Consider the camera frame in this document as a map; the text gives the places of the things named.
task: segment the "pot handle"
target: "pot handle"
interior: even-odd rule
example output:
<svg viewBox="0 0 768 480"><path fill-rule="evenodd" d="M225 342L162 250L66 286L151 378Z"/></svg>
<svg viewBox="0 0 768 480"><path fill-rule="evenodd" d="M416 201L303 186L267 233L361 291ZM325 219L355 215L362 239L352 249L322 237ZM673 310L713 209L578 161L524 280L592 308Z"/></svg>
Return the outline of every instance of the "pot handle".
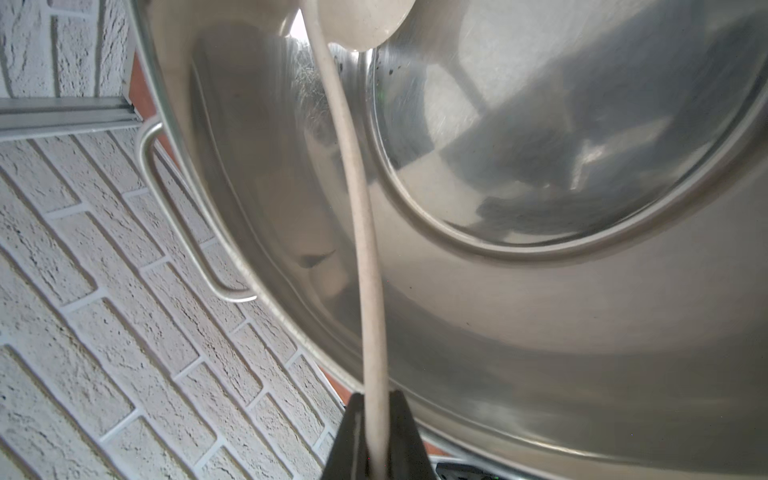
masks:
<svg viewBox="0 0 768 480"><path fill-rule="evenodd" d="M192 237L189 227L181 219L176 205L171 202L170 195L163 185L160 173L157 171L157 166L152 161L151 155L151 148L154 141L162 130L163 121L160 117L155 115L144 122L137 135L136 158L138 159L141 173L147 181L149 191L154 195L157 203L160 204L160 209L163 212L163 215L165 215L170 222L174 232L176 232L181 244L184 246L184 250L192 259L192 263L194 263L194 266L200 271L203 280L205 280L205 283L211 290L213 290L216 296L222 300L233 303L255 300L256 294L252 290L233 290L221 283L218 276L210 268L210 264L208 263L208 260L206 260L200 246L197 245L197 242L195 242Z"/></svg>

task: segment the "stainless steel surface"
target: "stainless steel surface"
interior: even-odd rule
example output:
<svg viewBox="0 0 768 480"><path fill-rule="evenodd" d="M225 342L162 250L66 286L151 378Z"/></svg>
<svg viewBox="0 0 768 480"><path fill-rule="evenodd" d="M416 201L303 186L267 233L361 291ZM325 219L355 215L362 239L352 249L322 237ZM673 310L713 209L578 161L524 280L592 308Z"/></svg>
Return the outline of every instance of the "stainless steel surface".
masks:
<svg viewBox="0 0 768 480"><path fill-rule="evenodd" d="M359 386L349 204L300 16L225 3L243 21L131 5L151 88L243 275ZM768 474L767 3L416 2L378 51L333 53L392 382L442 446L553 478Z"/></svg>
<svg viewBox="0 0 768 480"><path fill-rule="evenodd" d="M155 116L148 118L144 124L141 125L141 128L137 133L136 158L138 159L141 173L147 181L149 191L154 195L157 204L160 205L163 215L168 219L170 226L179 237L181 245L184 246L184 250L186 250L187 255L192 259L192 263L200 272L200 275L208 285L208 288L213 290L216 296L227 302L242 303L255 300L256 294L252 290L235 290L221 283L221 280L216 276L216 273L210 268L210 264L205 259L205 255L200 249L200 246L195 242L189 227L187 227L181 219L179 210L171 203L170 194L165 188L163 180L157 172L157 167L155 167L152 158L154 141L162 130L163 122L159 117Z"/></svg>

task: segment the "mortar line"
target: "mortar line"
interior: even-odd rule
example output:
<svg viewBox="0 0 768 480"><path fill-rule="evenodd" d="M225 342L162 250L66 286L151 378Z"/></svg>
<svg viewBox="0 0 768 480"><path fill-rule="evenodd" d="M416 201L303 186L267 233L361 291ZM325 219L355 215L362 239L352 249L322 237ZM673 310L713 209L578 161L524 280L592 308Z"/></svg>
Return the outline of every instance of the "mortar line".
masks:
<svg viewBox="0 0 768 480"><path fill-rule="evenodd" d="M42 0L40 3L43 6L48 2ZM46 14L44 9L41 9L40 16L48 20L48 44L51 46L51 76L53 77L53 96L61 97L61 76L58 70L59 51L58 51L58 27L59 17Z"/></svg>
<svg viewBox="0 0 768 480"><path fill-rule="evenodd" d="M46 376L43 376L40 372L33 370L33 368L21 355L21 352L13 349L13 347L11 347L11 355L14 357L16 363L29 376L31 382L37 389L39 389L42 395L53 404L54 408L64 416L67 422L74 424L73 428L82 434L83 440L86 441L89 446L91 446L94 454L101 458L105 465L112 467L122 478L128 478L125 475L124 469L120 465L116 464L112 456L107 453L107 451L101 446L97 436L90 429L86 429L82 420L73 414L73 411L69 408L71 405L64 401L65 396L58 389L58 387L53 382L50 382L50 379L46 380Z"/></svg>
<svg viewBox="0 0 768 480"><path fill-rule="evenodd" d="M346 410L346 406L344 405L344 402L342 402L341 396L336 391L336 389L333 388L333 385L331 385L331 382L330 382L330 380L328 380L328 377L326 377L326 374L323 373L323 371L320 369L319 365L317 365L317 361L314 359L314 357L309 355L301 346L296 346L296 348L302 352L302 354L304 356L304 359L306 360L307 364L310 366L312 371L315 373L315 377L317 377L317 379L323 384L325 389L331 395L331 398L333 398L333 400L334 400L334 402L336 404L336 407L339 409L339 411L344 413L344 411ZM338 379L336 379L336 381L341 383L342 386L344 386L345 388L347 388L347 389L349 388L348 385L345 385L343 382L339 381Z"/></svg>
<svg viewBox="0 0 768 480"><path fill-rule="evenodd" d="M47 2L43 2L41 13L47 14L50 16L57 16L57 17L82 18L84 20L90 20L91 22L94 22L94 23L98 21L98 16L92 13L78 12L76 10L64 10L63 8L51 7L50 5L48 5Z"/></svg>
<svg viewBox="0 0 768 480"><path fill-rule="evenodd" d="M320 446L323 444L323 442L325 441L325 439L326 439L326 437L328 435L331 435L331 431L330 431L330 428L328 427L328 425L326 424L325 428L323 429L323 431L317 437L317 440L315 440L315 444L312 445L312 451L315 452L316 455L319 455L319 453L317 453L317 449L320 448Z"/></svg>
<svg viewBox="0 0 768 480"><path fill-rule="evenodd" d="M237 326L227 334L227 336L234 335L235 333L241 331L245 325L248 325L249 322L250 319L246 316L246 318L242 322L238 323Z"/></svg>
<svg viewBox="0 0 768 480"><path fill-rule="evenodd" d="M141 407L135 407L131 413L126 415L120 422L115 424L114 427L107 430L106 433L104 433L98 440L98 444L100 446L104 446L106 443L108 443L110 440L112 440L118 433L120 433L126 426L131 424L135 419L139 418L140 416L144 415L144 409Z"/></svg>
<svg viewBox="0 0 768 480"><path fill-rule="evenodd" d="M87 306L96 300L100 300L109 295L109 290L105 286L99 286L93 292L75 300L74 302L67 303L66 305L58 307L62 315L68 315L69 313L79 310L80 308Z"/></svg>
<svg viewBox="0 0 768 480"><path fill-rule="evenodd" d="M198 352L198 357L195 360L192 360L192 363L185 366L179 373L171 377L171 380L174 381L174 383L178 383L179 380L184 378L191 372L192 370L196 369L201 363L206 362L208 360L208 357L205 355L205 353Z"/></svg>
<svg viewBox="0 0 768 480"><path fill-rule="evenodd" d="M136 190L131 190L129 192L125 192L122 195L123 195L123 199L124 200L128 200L129 198L138 197L139 195L144 195L144 194L148 194L148 193L149 193L149 188L148 187L142 187L142 188L137 188Z"/></svg>
<svg viewBox="0 0 768 480"><path fill-rule="evenodd" d="M250 413L250 410L253 407L256 406L256 404L259 402L259 400L261 400L262 398L264 398L265 396L267 396L271 392L272 392L272 389L270 389L270 387L262 380L261 381L261 391L258 392L256 394L256 397L254 397L253 400L251 400L250 403L248 403L248 405L245 406L246 412Z"/></svg>
<svg viewBox="0 0 768 480"><path fill-rule="evenodd" d="M80 202L77 205L59 208L58 210L52 210L41 215L46 220L58 220L60 218L69 217L70 215L82 214L89 211L91 211L91 205L89 205L88 202Z"/></svg>
<svg viewBox="0 0 768 480"><path fill-rule="evenodd" d="M154 262L150 262L144 266L140 266L138 270L139 270L139 273L141 273L143 276L146 272L148 272L149 270L152 270L156 266L160 266L160 265L163 265L164 263L169 263L169 262L170 262L170 255L166 253L165 255L158 258Z"/></svg>
<svg viewBox="0 0 768 480"><path fill-rule="evenodd" d="M189 463L186 456L181 454L180 447L176 446L175 442L172 442L168 438L169 434L165 432L165 430L162 429L160 425L149 415L144 416L144 421L147 423L147 425L150 426L152 435L154 435L157 442L161 444L161 447L165 448L170 456L175 458L183 470L185 470L190 476L193 476L194 474L192 473L192 465Z"/></svg>
<svg viewBox="0 0 768 480"><path fill-rule="evenodd" d="M269 450L271 450L275 457L277 457L278 461L283 464L286 472L291 475L293 480L296 480L299 477L299 474L294 471L295 465L293 465L293 463L288 460L285 452L280 448L279 445L277 445L277 441L265 433L266 429L264 428L264 425L256 418L256 415L251 412L247 412L246 417L250 420L251 425L255 427L257 436L261 439L262 442L264 442L264 445Z"/></svg>
<svg viewBox="0 0 768 480"><path fill-rule="evenodd" d="M283 368L288 371L288 369L293 365L293 362L295 362L296 359L298 359L300 356L302 356L302 351L297 347L296 352L293 352L290 358L283 364Z"/></svg>
<svg viewBox="0 0 768 480"><path fill-rule="evenodd" d="M93 78L94 78L94 88L93 88L93 96L94 97L100 97L101 96L101 58L104 54L102 51L102 48L104 47L104 39L101 37L101 33L104 30L104 3L105 0L94 0L93 2L93 14L96 17L96 29L94 32L94 36L96 37L95 43L94 43L94 69L93 69Z"/></svg>
<svg viewBox="0 0 768 480"><path fill-rule="evenodd" d="M240 453L237 451L237 449L235 449L234 446L232 446L229 439L224 438L224 440L221 442L221 446L222 448L227 450L227 453L230 454L230 457L232 457L232 459L234 459L237 466L240 469L242 469L243 472L246 472L246 476L248 477L249 480L253 480L254 478L256 478L251 475L250 467L245 466L246 462L240 456Z"/></svg>
<svg viewBox="0 0 768 480"><path fill-rule="evenodd" d="M306 400L306 404L312 409L313 412L315 412L315 415L317 415L317 418L320 420L320 422L323 424L323 427L329 428L329 425L331 424L331 421L328 417L326 417L326 414L322 411L322 408L320 407L320 402L316 401L314 397L309 396L304 388L300 385L299 381L296 379L296 374L291 371L290 368L285 368L286 375L288 375L288 378L293 383L293 385L296 387L296 390L299 391L300 395Z"/></svg>
<svg viewBox="0 0 768 480"><path fill-rule="evenodd" d="M51 79L51 89L48 90L47 94L37 94L35 96L37 97L58 97L59 91L58 91L58 52L56 48L56 37L53 32L53 27L55 23L55 18L53 18L51 15L48 15L48 13L45 11L45 7L48 6L48 2L46 0L37 0L37 3L39 4L40 8L40 32L38 32L39 38L40 38L40 45L48 45L47 51L42 54L41 56L45 56L45 60L48 63L48 66L51 68L50 72L50 79Z"/></svg>
<svg viewBox="0 0 768 480"><path fill-rule="evenodd" d="M205 240L204 242L200 243L200 248L202 250L205 250L211 245L216 245L217 243L219 243L219 239L216 238L216 236L214 235L212 238L209 238L208 240Z"/></svg>
<svg viewBox="0 0 768 480"><path fill-rule="evenodd" d="M201 456L197 462L192 467L192 472L195 475L200 474L200 470L203 469L203 467L213 458L214 455L217 454L217 452L221 449L221 447L224 445L224 437L222 435L217 435L216 441L213 445L210 446L207 452Z"/></svg>

